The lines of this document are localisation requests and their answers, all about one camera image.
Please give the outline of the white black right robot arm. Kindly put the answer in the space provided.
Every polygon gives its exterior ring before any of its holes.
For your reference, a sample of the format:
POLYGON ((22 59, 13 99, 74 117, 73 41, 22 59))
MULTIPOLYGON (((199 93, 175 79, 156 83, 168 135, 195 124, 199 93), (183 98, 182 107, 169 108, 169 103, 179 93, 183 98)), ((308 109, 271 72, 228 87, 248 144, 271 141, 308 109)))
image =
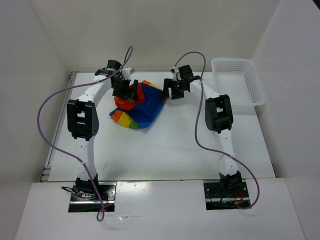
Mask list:
POLYGON ((234 122, 230 97, 219 94, 202 82, 199 75, 194 75, 189 65, 171 70, 173 78, 163 81, 163 98, 181 99, 188 91, 200 99, 204 106, 204 120, 208 130, 218 137, 222 150, 219 161, 219 191, 224 197, 235 195, 242 185, 242 176, 234 160, 232 144, 232 125, 234 122))

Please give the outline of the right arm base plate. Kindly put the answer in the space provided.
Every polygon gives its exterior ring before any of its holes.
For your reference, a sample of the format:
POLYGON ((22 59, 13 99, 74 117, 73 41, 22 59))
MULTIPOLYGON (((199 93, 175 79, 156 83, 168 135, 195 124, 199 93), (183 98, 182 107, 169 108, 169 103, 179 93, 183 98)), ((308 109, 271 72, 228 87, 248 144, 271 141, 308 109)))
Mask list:
POLYGON ((223 193, 218 180, 204 181, 203 189, 207 211, 234 210, 251 205, 245 180, 242 181, 240 189, 233 193, 223 193))

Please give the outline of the rainbow striped shorts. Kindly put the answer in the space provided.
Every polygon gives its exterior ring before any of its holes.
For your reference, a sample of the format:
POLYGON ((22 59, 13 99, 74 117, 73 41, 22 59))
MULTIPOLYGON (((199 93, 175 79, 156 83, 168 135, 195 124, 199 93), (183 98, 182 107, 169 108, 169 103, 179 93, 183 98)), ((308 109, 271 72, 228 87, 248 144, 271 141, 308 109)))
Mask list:
POLYGON ((110 118, 128 129, 140 130, 149 127, 166 102, 163 91, 144 80, 137 84, 137 97, 138 100, 115 97, 116 108, 109 113, 110 118))

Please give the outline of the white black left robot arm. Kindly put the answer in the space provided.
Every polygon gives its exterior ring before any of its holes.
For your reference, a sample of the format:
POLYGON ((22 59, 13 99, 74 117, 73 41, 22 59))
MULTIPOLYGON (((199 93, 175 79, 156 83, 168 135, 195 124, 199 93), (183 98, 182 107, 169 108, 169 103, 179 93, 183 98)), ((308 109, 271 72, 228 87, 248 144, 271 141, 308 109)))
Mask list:
POLYGON ((134 72, 133 67, 109 60, 106 67, 94 73, 93 82, 85 92, 67 102, 67 129, 75 139, 76 156, 81 164, 72 188, 75 195, 94 200, 100 194, 94 160, 94 141, 100 127, 97 106, 109 90, 113 90, 114 97, 137 100, 138 81, 134 80, 133 86, 130 84, 134 72))

